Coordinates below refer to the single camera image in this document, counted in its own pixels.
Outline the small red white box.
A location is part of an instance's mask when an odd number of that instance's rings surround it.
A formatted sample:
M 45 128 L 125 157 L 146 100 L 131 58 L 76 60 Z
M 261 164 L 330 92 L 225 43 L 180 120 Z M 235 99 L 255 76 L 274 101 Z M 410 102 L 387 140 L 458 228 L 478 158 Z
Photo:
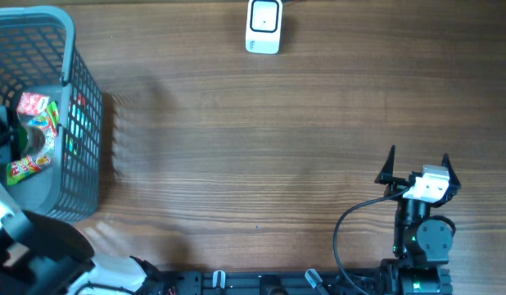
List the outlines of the small red white box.
M 23 92 L 16 112 L 20 115 L 37 116 L 45 111 L 50 97 L 40 93 Z

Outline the Haribo gummy bag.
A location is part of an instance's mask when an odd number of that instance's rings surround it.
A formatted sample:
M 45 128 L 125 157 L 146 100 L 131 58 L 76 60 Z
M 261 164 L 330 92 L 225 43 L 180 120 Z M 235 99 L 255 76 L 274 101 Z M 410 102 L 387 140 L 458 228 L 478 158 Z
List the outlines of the Haribo gummy bag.
M 12 186 L 48 168 L 52 162 L 60 113 L 50 102 L 37 115 L 25 115 L 18 129 L 20 159 L 7 165 L 7 185 Z

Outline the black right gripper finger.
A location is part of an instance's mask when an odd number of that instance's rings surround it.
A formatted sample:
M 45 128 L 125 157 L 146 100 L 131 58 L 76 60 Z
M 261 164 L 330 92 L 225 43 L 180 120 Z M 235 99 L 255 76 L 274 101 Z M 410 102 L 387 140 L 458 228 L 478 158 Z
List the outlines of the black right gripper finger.
M 398 178 L 393 175 L 395 164 L 395 145 L 391 146 L 391 149 L 387 155 L 386 161 L 381 168 L 380 172 L 375 179 L 376 184 L 384 185 L 408 185 L 409 181 L 404 178 Z
M 457 177 L 457 175 L 455 174 L 454 172 L 454 169 L 450 163 L 450 157 L 449 157 L 449 154 L 448 153 L 445 153 L 443 158 L 442 158 L 442 161 L 441 161 L 441 165 L 446 168 L 449 172 L 449 177 L 450 177 L 450 180 L 449 180 L 449 187 L 447 189 L 447 192 L 448 193 L 456 193 L 458 192 L 460 189 L 461 189 L 461 183 L 459 181 L 459 178 Z

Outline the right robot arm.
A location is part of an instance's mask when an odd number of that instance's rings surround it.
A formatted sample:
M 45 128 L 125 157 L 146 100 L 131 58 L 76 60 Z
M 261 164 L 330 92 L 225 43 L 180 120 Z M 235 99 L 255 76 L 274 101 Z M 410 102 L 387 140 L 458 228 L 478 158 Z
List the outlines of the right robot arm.
M 452 295 L 449 252 L 456 234 L 454 222 L 431 213 L 449 202 L 461 189 L 448 155 L 438 166 L 424 165 L 408 178 L 394 176 L 395 146 L 375 182 L 385 184 L 385 195 L 397 202 L 393 259 L 378 268 L 376 294 Z

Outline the green lid jar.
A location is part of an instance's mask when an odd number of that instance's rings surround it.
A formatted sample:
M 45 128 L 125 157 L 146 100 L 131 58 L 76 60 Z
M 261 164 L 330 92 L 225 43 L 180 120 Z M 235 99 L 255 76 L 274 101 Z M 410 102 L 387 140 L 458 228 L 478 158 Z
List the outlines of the green lid jar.
M 34 155 L 43 149 L 45 144 L 45 135 L 37 127 L 21 125 L 18 130 L 19 145 L 18 149 L 22 157 Z

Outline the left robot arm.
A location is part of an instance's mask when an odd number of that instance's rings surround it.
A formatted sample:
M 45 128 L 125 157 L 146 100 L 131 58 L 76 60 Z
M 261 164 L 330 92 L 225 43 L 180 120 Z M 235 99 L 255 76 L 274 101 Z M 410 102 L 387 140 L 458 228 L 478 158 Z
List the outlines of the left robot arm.
M 0 294 L 162 294 L 138 258 L 97 256 L 72 225 L 22 210 L 0 183 Z

